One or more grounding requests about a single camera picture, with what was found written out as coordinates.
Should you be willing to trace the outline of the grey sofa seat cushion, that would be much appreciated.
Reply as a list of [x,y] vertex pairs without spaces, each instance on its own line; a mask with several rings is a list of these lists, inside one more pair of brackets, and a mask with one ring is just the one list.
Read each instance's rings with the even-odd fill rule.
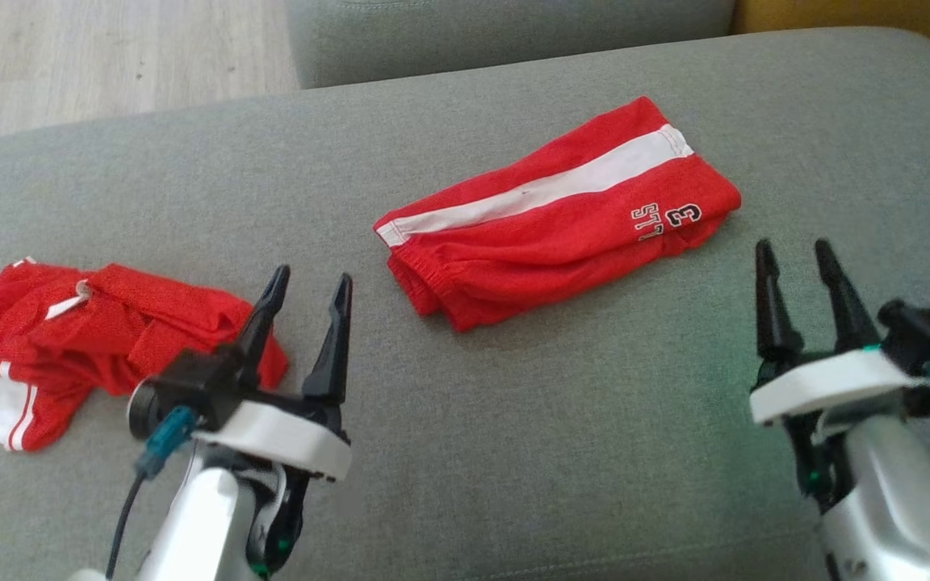
[[[373,224],[652,98],[743,203],[701,248],[498,326],[421,319]],[[749,418],[754,244],[808,349],[813,242],[875,311],[930,305],[930,40],[785,31],[398,78],[0,137],[0,269],[134,269],[254,301],[291,265],[298,389],[354,279],[348,479],[281,581],[827,581],[790,445]]]

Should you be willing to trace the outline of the red white lettered jersey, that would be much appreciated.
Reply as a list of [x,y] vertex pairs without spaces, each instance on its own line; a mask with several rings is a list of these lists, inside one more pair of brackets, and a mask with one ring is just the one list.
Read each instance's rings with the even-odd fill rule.
[[112,262],[0,272],[0,445],[47,448],[96,390],[128,397],[184,349],[233,342],[251,302]]

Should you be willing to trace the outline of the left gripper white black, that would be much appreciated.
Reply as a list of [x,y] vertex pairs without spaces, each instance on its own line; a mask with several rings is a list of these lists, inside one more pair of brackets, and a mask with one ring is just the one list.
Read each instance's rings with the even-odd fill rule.
[[[258,389],[259,365],[291,276],[280,265],[244,324],[237,385]],[[329,305],[331,324],[304,399],[276,394],[237,405],[217,433],[200,430],[191,463],[193,545],[206,576],[273,576],[287,565],[304,527],[310,482],[338,482],[350,470],[350,439],[341,427],[346,401],[352,291],[341,274]]]

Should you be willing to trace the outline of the yellow cushion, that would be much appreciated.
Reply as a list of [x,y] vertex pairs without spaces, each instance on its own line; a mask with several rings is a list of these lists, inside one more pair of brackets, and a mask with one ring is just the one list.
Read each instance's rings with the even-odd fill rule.
[[731,33],[882,27],[930,38],[930,0],[735,0]]

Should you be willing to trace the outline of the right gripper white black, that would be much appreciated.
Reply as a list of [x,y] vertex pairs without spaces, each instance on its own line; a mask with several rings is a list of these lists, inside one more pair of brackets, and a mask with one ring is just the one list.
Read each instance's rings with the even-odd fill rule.
[[905,392],[928,389],[930,380],[903,371],[879,349],[881,336],[831,243],[817,239],[813,249],[829,291],[836,354],[787,371],[769,363],[793,360],[804,342],[780,290],[773,247],[761,239],[754,247],[754,294],[756,347],[765,363],[748,405],[756,425],[785,430],[796,459],[798,489],[819,512],[827,512],[853,485],[850,469],[840,467],[842,433],[878,413],[899,416]]

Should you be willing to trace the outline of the red shorts white stripe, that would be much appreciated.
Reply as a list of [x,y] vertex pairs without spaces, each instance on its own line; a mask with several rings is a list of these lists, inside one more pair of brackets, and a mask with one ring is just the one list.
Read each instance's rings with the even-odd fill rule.
[[373,229],[417,314],[465,333],[700,247],[741,203],[643,96]]

